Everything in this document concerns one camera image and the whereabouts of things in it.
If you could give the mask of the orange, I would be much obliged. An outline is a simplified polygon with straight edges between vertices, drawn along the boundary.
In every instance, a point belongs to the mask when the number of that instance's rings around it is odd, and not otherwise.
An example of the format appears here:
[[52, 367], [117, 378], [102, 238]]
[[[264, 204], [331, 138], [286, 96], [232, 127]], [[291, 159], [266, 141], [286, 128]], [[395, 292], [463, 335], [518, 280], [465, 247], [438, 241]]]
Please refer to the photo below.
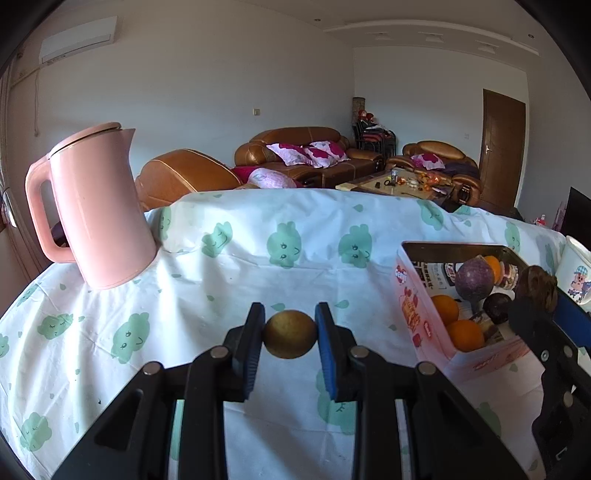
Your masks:
[[484, 260], [487, 262], [493, 272], [494, 284], [498, 285], [503, 276], [503, 269], [500, 260], [492, 255], [485, 256]]
[[457, 320], [447, 327], [447, 332], [459, 351], [472, 352], [485, 346], [484, 334], [474, 321]]
[[435, 295], [431, 300], [445, 326], [459, 320], [459, 303], [454, 298], [448, 295]]

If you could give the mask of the dark mangosteen back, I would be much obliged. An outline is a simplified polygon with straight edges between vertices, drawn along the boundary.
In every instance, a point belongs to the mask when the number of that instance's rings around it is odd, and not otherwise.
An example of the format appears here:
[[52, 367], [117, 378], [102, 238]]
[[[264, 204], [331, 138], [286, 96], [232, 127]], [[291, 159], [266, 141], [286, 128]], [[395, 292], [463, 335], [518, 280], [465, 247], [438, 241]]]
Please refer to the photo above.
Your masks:
[[530, 299], [534, 306], [553, 314], [558, 304], [558, 282], [538, 265], [525, 268], [514, 289], [516, 299]]

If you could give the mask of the dark mangosteen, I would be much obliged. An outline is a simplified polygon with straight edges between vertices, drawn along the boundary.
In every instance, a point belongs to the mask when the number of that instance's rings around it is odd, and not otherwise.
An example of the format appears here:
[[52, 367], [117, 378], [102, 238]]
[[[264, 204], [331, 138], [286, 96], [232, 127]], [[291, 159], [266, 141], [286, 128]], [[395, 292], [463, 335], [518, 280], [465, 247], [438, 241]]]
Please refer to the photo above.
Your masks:
[[507, 294], [492, 293], [484, 300], [483, 311], [495, 325], [501, 325], [508, 320], [512, 302], [512, 298]]
[[558, 304], [558, 282], [538, 265], [525, 268], [514, 289], [516, 299], [530, 299], [534, 306], [553, 314]]

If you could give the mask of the dark mangosteen front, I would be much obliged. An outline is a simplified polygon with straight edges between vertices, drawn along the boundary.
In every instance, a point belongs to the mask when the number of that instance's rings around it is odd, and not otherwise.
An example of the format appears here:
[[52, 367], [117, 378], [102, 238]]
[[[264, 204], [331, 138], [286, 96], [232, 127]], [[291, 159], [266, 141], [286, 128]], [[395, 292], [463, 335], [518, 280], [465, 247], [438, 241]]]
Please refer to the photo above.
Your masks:
[[483, 311], [495, 325], [501, 325], [508, 320], [512, 302], [512, 298], [507, 294], [492, 293], [484, 300]]

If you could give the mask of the purple passion fruit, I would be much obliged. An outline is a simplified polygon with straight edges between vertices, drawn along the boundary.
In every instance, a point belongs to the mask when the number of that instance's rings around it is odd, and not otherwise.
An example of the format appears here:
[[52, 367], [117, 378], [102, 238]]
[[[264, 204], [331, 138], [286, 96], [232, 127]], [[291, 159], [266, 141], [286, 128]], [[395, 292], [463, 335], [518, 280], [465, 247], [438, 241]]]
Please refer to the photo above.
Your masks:
[[481, 255], [464, 262], [457, 271], [456, 291], [470, 303], [474, 312], [479, 309], [480, 302], [491, 294], [494, 285], [494, 271]]

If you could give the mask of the small yellow-green fruit back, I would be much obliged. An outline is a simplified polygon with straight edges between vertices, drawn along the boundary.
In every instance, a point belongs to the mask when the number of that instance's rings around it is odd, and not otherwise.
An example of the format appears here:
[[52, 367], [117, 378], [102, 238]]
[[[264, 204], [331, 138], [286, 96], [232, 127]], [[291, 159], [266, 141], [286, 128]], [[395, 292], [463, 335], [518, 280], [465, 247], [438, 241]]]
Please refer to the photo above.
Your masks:
[[280, 359], [297, 359], [314, 347], [318, 327], [306, 313], [284, 310], [270, 317], [263, 329], [266, 350]]

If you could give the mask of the white tablecloth green clouds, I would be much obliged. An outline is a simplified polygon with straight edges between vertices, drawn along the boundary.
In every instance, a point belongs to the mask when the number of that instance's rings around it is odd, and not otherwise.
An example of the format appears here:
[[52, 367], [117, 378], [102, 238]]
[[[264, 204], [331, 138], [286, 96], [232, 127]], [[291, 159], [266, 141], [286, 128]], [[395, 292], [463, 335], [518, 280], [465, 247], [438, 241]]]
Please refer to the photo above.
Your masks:
[[[145, 363], [189, 363], [252, 302], [267, 315], [328, 302], [359, 343], [414, 366], [393, 288], [401, 242], [500, 244], [547, 271], [565, 246], [476, 208], [335, 190], [190, 194], [147, 218], [163, 240], [138, 278], [98, 292], [76, 265], [54, 264], [1, 319], [1, 431], [34, 479], [51, 478]], [[459, 385], [530, 479], [546, 476], [531, 433], [541, 374], [528, 353]], [[351, 478], [355, 407], [329, 401], [316, 347], [291, 361], [263, 350], [252, 395], [224, 416], [230, 479]]]

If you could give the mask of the pink biscuit tin box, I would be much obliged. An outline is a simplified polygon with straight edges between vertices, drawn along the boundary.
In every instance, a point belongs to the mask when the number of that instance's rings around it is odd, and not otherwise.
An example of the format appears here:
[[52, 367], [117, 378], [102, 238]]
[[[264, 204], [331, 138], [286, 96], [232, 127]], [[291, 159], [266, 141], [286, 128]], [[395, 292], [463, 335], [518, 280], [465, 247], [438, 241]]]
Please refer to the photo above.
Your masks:
[[501, 245], [403, 243], [394, 293], [419, 359], [464, 381], [525, 356], [525, 342], [506, 321], [495, 324], [484, 305], [513, 300], [527, 266]]

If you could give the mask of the white cartoon paper cup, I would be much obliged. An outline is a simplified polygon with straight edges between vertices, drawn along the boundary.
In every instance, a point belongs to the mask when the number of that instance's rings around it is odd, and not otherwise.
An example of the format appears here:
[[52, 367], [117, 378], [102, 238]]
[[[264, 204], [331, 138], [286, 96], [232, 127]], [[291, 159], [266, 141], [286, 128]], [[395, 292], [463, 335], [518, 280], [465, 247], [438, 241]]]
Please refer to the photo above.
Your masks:
[[571, 236], [566, 237], [556, 277], [559, 288], [585, 312], [590, 313], [591, 257], [590, 251]]

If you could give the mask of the black television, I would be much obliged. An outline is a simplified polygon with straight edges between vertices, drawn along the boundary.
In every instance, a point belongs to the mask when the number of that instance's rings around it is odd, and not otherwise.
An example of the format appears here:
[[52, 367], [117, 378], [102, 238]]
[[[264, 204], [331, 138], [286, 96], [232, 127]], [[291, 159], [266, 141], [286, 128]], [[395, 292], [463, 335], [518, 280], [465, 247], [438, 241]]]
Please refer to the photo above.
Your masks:
[[560, 232], [581, 243], [590, 242], [591, 199], [574, 187], [570, 188]]

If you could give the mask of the wooden coffee table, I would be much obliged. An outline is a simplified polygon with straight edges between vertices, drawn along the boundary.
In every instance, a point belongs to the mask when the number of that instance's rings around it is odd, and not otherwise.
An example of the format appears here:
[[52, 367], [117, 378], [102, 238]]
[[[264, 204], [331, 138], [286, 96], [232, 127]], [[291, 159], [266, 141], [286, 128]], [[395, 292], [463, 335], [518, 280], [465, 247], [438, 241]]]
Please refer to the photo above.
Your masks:
[[452, 197], [454, 188], [454, 183], [443, 174], [400, 167], [335, 186], [339, 191], [410, 197], [438, 205]]

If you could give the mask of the pink electric kettle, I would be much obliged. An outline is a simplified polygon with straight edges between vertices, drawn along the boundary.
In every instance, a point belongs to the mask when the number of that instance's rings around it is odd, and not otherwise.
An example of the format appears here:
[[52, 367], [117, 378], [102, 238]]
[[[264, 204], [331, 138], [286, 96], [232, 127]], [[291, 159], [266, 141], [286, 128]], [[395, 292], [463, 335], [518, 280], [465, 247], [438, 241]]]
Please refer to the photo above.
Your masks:
[[[135, 131], [108, 122], [62, 140], [30, 165], [25, 191], [44, 255], [74, 263], [93, 289], [110, 289], [145, 270], [157, 253], [129, 164]], [[54, 241], [41, 195], [51, 184], [68, 245]]]

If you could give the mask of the light pink pillow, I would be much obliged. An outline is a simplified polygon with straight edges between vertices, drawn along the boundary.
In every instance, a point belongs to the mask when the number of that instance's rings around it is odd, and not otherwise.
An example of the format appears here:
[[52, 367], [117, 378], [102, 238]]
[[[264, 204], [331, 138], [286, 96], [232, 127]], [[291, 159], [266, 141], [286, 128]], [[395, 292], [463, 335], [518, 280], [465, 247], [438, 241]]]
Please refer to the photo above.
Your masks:
[[256, 170], [253, 170], [252, 173], [249, 174], [247, 183], [256, 186], [259, 189], [297, 188], [297, 183], [286, 174], [267, 168], [256, 168]]

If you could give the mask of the brown wooden door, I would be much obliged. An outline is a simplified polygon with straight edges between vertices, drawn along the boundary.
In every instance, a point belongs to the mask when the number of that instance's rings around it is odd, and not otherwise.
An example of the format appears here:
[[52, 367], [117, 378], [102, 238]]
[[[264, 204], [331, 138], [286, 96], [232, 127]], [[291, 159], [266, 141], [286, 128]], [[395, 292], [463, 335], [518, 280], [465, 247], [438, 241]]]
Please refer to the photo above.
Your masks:
[[483, 91], [483, 133], [479, 162], [480, 199], [499, 212], [514, 208], [526, 140], [526, 104]]

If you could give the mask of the brown leather long sofa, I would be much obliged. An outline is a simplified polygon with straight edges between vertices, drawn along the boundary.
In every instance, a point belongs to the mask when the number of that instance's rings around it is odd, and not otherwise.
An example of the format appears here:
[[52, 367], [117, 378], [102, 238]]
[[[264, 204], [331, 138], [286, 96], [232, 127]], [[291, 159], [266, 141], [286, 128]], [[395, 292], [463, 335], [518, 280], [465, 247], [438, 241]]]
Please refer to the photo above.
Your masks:
[[334, 188], [385, 169], [377, 152], [353, 148], [328, 127], [283, 127], [254, 136], [235, 151], [237, 167], [262, 167], [287, 175], [301, 185]]

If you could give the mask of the pink white cushion right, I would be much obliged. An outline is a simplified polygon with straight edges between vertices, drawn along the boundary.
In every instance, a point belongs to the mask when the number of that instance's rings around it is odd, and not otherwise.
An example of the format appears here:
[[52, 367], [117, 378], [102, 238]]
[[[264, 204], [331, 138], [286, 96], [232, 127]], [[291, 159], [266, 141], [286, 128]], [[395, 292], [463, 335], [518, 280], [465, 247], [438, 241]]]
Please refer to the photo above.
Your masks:
[[318, 141], [304, 146], [304, 151], [311, 158], [311, 166], [325, 169], [349, 159], [346, 151], [335, 141]]

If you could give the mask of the pink white cushion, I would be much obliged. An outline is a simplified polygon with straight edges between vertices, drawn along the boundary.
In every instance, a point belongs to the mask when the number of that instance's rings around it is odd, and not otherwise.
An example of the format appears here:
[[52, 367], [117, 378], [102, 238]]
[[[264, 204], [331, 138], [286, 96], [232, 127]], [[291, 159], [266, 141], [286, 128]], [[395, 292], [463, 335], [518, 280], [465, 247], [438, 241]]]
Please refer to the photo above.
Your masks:
[[304, 146], [304, 151], [311, 158], [311, 166], [325, 169], [349, 159], [346, 151], [335, 141], [318, 141]]
[[290, 143], [267, 144], [266, 148], [283, 161], [286, 166], [308, 165], [311, 166], [311, 158], [304, 148]]

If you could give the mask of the stacked dark chairs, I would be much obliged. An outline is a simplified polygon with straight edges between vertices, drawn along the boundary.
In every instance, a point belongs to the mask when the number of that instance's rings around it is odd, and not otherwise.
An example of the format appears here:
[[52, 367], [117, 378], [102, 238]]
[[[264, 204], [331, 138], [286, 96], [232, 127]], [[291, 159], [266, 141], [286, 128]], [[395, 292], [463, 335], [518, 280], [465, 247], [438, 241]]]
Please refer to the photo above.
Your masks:
[[385, 158], [393, 157], [397, 149], [397, 136], [385, 128], [370, 114], [360, 114], [353, 125], [356, 147], [360, 150], [377, 152]]

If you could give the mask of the pink white cushion left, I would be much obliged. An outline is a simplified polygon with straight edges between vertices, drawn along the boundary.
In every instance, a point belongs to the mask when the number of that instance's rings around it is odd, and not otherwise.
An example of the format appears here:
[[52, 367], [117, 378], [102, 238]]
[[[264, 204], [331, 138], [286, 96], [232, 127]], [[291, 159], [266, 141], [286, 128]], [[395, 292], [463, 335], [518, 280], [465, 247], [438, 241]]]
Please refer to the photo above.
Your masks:
[[286, 166], [308, 165], [311, 166], [311, 158], [304, 148], [290, 143], [267, 144], [266, 148], [283, 161]]

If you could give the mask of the white wall air conditioner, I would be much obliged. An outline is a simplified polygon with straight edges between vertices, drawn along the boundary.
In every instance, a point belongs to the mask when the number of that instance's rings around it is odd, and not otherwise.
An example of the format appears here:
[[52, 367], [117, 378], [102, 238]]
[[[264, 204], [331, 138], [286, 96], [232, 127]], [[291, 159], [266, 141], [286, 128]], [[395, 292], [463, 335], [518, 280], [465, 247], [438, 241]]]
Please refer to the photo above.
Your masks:
[[39, 64], [48, 65], [114, 42], [118, 18], [102, 18], [63, 30], [45, 38], [40, 46]]

